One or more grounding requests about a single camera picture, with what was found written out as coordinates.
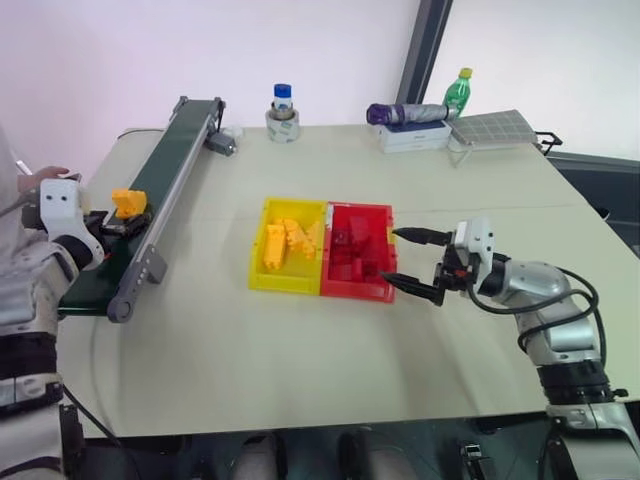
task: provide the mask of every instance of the floor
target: floor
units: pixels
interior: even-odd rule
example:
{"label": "floor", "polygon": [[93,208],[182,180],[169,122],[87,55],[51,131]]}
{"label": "floor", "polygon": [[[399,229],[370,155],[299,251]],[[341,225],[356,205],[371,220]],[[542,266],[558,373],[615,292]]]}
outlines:
{"label": "floor", "polygon": [[[494,459],[496,479],[536,478],[537,458],[547,431],[544,420],[498,430],[478,432],[472,420],[429,420],[368,425],[375,435],[400,447],[418,478],[462,480],[460,442],[475,442]],[[278,434],[287,450],[290,480],[341,478],[336,462],[336,442],[358,426],[282,430]],[[229,478],[230,467],[249,432],[197,435],[182,439],[177,452],[158,454],[134,451],[144,479]],[[210,473],[197,475],[195,470]],[[111,447],[90,446],[81,478],[96,480],[135,478],[122,453]]]}

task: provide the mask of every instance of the wire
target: wire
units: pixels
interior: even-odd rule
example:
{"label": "wire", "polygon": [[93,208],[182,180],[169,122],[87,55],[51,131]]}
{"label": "wire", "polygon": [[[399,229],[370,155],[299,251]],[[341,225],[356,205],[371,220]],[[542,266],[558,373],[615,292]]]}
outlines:
{"label": "wire", "polygon": [[222,125],[222,115],[224,115],[225,106],[225,103],[223,101],[220,101],[218,107],[218,127],[216,128],[216,132],[220,131],[220,125]]}
{"label": "wire", "polygon": [[162,128],[135,128],[133,130],[127,130],[124,133],[121,133],[116,137],[116,140],[120,140],[122,137],[126,137],[130,133],[139,133],[139,132],[164,132]]}
{"label": "wire", "polygon": [[113,433],[111,433],[111,431],[107,427],[105,427],[100,422],[100,420],[94,417],[93,414],[89,410],[87,410],[87,408],[80,402],[80,400],[78,400],[75,397],[75,395],[71,393],[71,391],[67,388],[66,385],[63,385],[62,389],[64,391],[64,394],[67,396],[67,398],[71,400],[71,403],[73,403],[76,406],[76,408],[80,410],[84,414],[84,416],[87,417],[91,421],[91,423],[93,423],[98,428],[98,430],[100,430],[104,434],[104,436],[109,439],[111,443],[113,443],[116,447],[122,450],[122,453],[124,454],[124,456],[133,466],[136,472],[136,478],[138,480],[142,480],[142,475],[140,475],[140,469],[138,468],[138,463],[136,462],[136,459],[131,454],[131,452],[127,450],[127,448],[122,444],[120,439],[116,437]]}
{"label": "wire", "polygon": [[556,268],[560,270],[562,273],[564,273],[565,275],[582,283],[586,287],[586,289],[589,290],[589,293],[580,289],[571,289],[564,293],[556,295],[554,297],[548,298],[542,302],[535,303],[533,305],[527,305],[524,307],[513,307],[513,308],[495,308],[481,302],[480,299],[477,297],[475,291],[473,290],[473,285],[471,283],[467,285],[467,293],[469,294],[469,298],[471,299],[471,301],[478,308],[496,315],[518,315],[522,313],[536,312],[538,310],[549,307],[555,303],[558,303],[564,300],[565,298],[568,298],[574,295],[580,295],[584,297],[589,303],[589,307],[586,310],[581,311],[580,313],[577,313],[575,315],[562,318],[560,320],[555,320],[553,322],[532,327],[527,331],[522,332],[518,337],[518,346],[523,352],[527,353],[526,340],[531,335],[545,331],[545,330],[549,330],[550,328],[553,328],[553,327],[559,327],[560,325],[566,325],[568,323],[578,321],[584,317],[588,317],[589,315],[593,314],[596,322],[596,328],[598,330],[598,341],[600,344],[600,361],[602,363],[602,366],[604,367],[607,363],[607,339],[604,331],[604,324],[602,322],[602,316],[600,315],[600,311],[598,310],[598,303],[600,302],[600,297],[598,295],[598,292],[593,287],[593,285],[591,285],[591,283],[589,283],[587,280],[582,278],[580,275],[570,270],[566,270],[564,268],[560,268],[560,267],[556,267]]}

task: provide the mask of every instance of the beige tabletop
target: beige tabletop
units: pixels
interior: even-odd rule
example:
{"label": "beige tabletop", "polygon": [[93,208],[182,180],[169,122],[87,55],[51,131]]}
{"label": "beige tabletop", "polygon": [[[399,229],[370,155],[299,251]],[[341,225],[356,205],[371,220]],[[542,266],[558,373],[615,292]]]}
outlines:
{"label": "beige tabletop", "polygon": [[[94,208],[129,181],[158,133],[125,136],[89,185]],[[601,296],[616,388],[640,398],[639,262],[533,147],[384,155],[365,127],[307,127],[293,144],[245,130],[239,152],[203,152],[159,249],[164,282],[132,320],[69,317],[60,371],[117,435],[495,415],[542,410],[515,320],[449,293],[443,307],[401,292],[392,305],[247,288],[267,196],[390,204],[396,226],[490,218],[496,250],[589,279]],[[398,240],[398,269],[431,282],[438,247]],[[88,436],[98,433],[85,422]]]}

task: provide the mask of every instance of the tape roll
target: tape roll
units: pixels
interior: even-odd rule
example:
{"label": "tape roll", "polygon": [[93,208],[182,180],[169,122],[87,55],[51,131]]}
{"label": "tape roll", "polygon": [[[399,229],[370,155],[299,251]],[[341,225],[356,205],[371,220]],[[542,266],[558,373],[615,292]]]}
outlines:
{"label": "tape roll", "polygon": [[272,110],[265,113],[269,138],[276,143],[291,143],[300,135],[300,117],[298,111],[293,111],[293,117],[288,120],[277,120],[272,116]]}

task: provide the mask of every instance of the blue lid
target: blue lid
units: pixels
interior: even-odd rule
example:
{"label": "blue lid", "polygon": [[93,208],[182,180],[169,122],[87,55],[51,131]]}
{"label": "blue lid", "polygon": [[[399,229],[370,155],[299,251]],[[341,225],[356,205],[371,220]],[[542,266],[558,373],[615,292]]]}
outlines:
{"label": "blue lid", "polygon": [[291,85],[287,83],[276,83],[273,86],[273,96],[280,98],[291,98]]}

